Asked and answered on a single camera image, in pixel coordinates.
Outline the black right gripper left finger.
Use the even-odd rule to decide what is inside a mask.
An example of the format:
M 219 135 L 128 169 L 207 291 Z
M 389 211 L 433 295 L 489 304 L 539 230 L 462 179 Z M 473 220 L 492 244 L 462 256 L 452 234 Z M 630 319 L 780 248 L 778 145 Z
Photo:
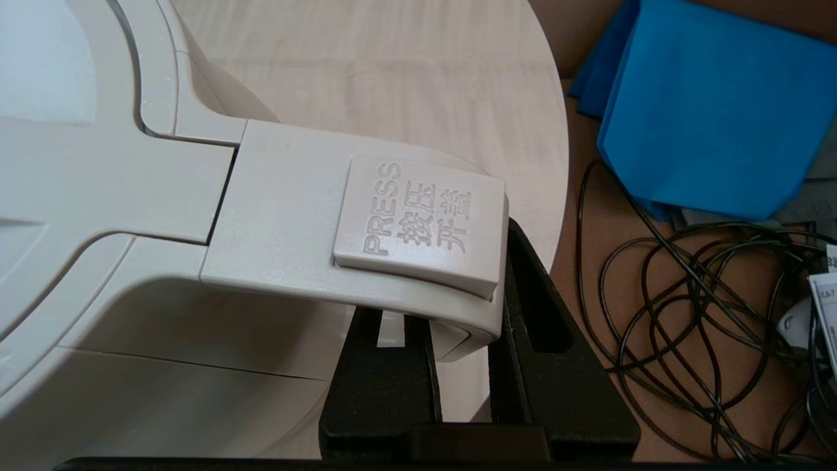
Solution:
M 442 420 L 430 323 L 407 316 L 405 345 L 383 348 L 382 318 L 354 311 L 318 423 L 324 459 L 405 459 L 409 433 Z

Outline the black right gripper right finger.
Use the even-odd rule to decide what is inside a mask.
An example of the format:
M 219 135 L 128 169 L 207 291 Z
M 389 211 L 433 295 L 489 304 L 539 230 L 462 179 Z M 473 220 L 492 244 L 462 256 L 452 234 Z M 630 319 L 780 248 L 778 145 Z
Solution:
M 491 419 L 543 433 L 553 460 L 630 460 L 640 427 L 517 221 L 502 334 L 489 345 Z

